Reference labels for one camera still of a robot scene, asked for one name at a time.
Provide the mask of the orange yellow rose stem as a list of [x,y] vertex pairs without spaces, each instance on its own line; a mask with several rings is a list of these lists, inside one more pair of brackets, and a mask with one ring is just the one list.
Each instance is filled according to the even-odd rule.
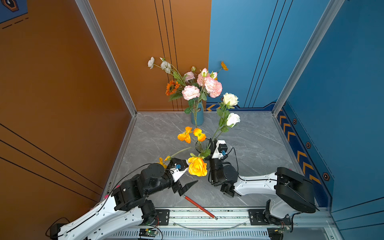
[[207,158],[211,154],[210,149],[206,149],[199,153],[196,156],[193,153],[190,153],[190,158],[188,158],[189,164],[189,174],[197,177],[204,177],[208,174],[207,171],[207,163],[205,162],[205,158]]

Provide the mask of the clear glass vase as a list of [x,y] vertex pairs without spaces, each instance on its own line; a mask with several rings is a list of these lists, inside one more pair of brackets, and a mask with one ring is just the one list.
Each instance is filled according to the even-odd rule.
[[211,145],[212,145],[212,140],[211,139],[205,139],[202,142],[198,141],[195,144],[195,148],[196,148],[197,152],[199,153],[200,157],[206,158],[212,154]]

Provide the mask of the small orange bud stem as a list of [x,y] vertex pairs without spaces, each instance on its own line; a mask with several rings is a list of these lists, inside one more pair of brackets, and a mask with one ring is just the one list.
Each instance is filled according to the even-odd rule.
[[[207,138],[201,129],[199,129],[199,128],[192,129],[191,127],[185,127],[184,132],[181,134],[178,134],[177,138],[181,142],[186,142],[187,144],[191,144],[191,142],[192,142],[191,134],[193,134],[195,136],[197,143],[202,143]],[[166,162],[170,161],[171,158],[176,156],[177,154],[178,153],[175,153],[172,156],[167,156],[165,159],[159,158],[158,164],[160,164],[164,168],[166,168]]]

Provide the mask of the teal ceramic vase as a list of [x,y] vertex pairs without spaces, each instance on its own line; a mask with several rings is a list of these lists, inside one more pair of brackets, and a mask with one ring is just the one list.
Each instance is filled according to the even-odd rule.
[[198,127],[204,123],[204,106],[203,103],[199,103],[197,111],[194,108],[191,110],[191,123]]

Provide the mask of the white rose flower stem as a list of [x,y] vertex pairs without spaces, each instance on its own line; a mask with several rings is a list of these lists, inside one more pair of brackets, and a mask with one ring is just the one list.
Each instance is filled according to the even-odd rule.
[[213,141],[217,140],[222,133],[227,133],[230,128],[233,128],[236,124],[238,124],[241,119],[238,114],[230,113],[226,119],[221,119],[221,121],[222,123],[219,125],[218,130],[213,136]]

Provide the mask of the pink carnation rose stem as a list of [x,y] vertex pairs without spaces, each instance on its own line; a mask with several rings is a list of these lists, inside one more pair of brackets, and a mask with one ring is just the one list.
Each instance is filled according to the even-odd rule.
[[188,108],[185,110],[185,113],[191,114],[192,108],[197,111],[197,107],[200,100],[201,91],[196,86],[186,86],[182,91],[183,98],[188,102]]

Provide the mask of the large pink peach rose stem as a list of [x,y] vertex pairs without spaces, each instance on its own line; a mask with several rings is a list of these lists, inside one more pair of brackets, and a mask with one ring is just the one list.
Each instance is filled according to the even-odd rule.
[[206,101],[207,97],[217,98],[221,95],[223,87],[217,80],[217,72],[209,72],[204,68],[199,74],[197,79],[198,85],[198,102]]

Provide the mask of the pink peony flower stem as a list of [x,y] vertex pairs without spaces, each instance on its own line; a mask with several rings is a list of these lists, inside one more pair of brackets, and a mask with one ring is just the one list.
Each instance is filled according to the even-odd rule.
[[191,70],[184,74],[184,83],[186,86],[193,86],[197,83],[197,68],[195,66],[191,67]]

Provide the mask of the cream white rose stem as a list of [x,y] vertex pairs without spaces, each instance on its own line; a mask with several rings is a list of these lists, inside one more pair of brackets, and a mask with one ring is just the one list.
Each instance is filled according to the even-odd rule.
[[235,96],[234,94],[230,94],[230,93],[224,94],[223,100],[220,102],[220,108],[217,109],[217,114],[220,117],[219,125],[222,123],[221,119],[226,119],[228,117],[228,114],[230,114],[230,110],[233,110],[238,103],[239,103],[238,97]]

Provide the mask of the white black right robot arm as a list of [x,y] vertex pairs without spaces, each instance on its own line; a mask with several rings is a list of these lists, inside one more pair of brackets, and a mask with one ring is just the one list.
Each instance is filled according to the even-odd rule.
[[225,141],[209,142],[211,154],[209,182],[220,187],[229,197],[245,195],[268,195],[264,210],[250,210],[252,225],[290,226],[294,216],[318,211],[311,180],[288,168],[279,167],[276,172],[263,176],[241,176],[237,168],[226,162],[230,153]]

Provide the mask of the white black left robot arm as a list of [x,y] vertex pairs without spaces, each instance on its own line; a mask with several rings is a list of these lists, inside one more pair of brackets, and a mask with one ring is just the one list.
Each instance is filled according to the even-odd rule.
[[159,163],[144,164],[140,174],[117,184],[110,195],[89,212],[67,224],[54,222],[46,231],[51,240],[103,240],[127,228],[151,224],[157,211],[150,195],[166,189],[182,196],[195,182],[180,183],[188,173],[186,160],[173,159],[169,167]]

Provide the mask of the green circuit board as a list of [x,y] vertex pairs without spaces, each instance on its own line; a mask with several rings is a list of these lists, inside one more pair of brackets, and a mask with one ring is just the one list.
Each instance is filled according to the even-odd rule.
[[140,229],[139,240],[153,240],[158,237],[160,232],[156,229]]

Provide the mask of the right aluminium corner post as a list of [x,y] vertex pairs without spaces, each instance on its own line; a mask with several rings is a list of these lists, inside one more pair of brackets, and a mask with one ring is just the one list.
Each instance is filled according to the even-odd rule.
[[305,68],[310,62],[312,56],[323,40],[325,34],[327,33],[329,27],[331,26],[344,2],[345,0],[329,1],[272,110],[273,117],[277,117],[279,112],[282,110],[284,103],[288,100],[288,97],[299,81],[301,75],[303,74]]

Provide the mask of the aluminium corner post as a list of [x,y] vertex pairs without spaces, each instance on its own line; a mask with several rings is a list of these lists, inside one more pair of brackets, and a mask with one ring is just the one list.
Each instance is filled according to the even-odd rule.
[[86,0],[75,0],[83,19],[85,20],[88,29],[113,77],[115,84],[133,117],[137,116],[137,109],[128,91],[126,83],[121,75],[119,67],[114,59],[114,56],[110,50],[107,40],[103,34],[103,31],[98,23],[96,15],[92,9],[91,3]]
[[279,112],[282,110],[284,103],[288,100],[288,97],[299,81],[301,75],[303,74],[305,68],[310,62],[312,56],[323,40],[325,34],[327,33],[329,27],[331,26],[344,2],[345,0],[329,1],[272,110],[273,117],[277,117]]

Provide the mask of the left aluminium corner post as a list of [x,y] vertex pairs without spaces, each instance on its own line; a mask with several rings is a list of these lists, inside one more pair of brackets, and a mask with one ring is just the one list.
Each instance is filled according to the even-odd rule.
[[96,15],[92,9],[91,3],[86,0],[75,0],[83,19],[85,20],[88,29],[113,77],[115,84],[133,117],[137,116],[137,109],[128,91],[126,83],[121,75],[119,67],[114,59],[114,56],[110,50],[107,40],[103,34],[103,31],[98,23]]

